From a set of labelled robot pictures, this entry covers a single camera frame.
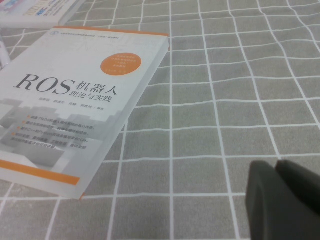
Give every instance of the book cover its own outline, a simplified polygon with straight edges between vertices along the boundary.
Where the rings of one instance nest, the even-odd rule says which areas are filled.
[[[0,28],[50,29],[64,25],[85,0],[0,0]]]
[[[0,179],[79,198],[168,47],[161,33],[51,29],[0,72]]]

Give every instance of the ros机器人 book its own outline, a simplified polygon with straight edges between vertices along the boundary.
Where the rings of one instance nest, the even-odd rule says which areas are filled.
[[[79,199],[168,48],[162,33],[49,30],[0,71],[0,179]]]

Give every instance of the gray square tile pattern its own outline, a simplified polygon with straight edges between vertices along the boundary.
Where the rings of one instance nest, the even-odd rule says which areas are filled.
[[[317,0],[87,0],[67,25],[168,33],[171,51],[82,200],[0,181],[0,239],[249,239],[252,161],[320,174],[319,13]],[[45,32],[0,29],[12,59]]]

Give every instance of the book title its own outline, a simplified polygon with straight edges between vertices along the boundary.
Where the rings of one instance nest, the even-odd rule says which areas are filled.
[[[51,91],[52,94],[65,95],[70,97],[89,99],[101,102],[111,102],[112,97],[117,95],[116,86],[107,86],[103,84],[91,84],[90,82],[80,82],[74,80],[64,80],[59,83],[56,77],[48,77],[40,80],[40,77],[33,74],[27,74],[26,77],[14,86],[17,89],[32,90],[40,93]]]

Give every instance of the gray grid tablecloth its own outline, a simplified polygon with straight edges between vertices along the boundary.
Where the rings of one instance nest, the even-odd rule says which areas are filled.
[[[171,50],[81,200],[0,182],[1,240],[248,239],[251,161],[320,173],[318,0],[88,0]],[[2,29],[14,59],[46,31]]]

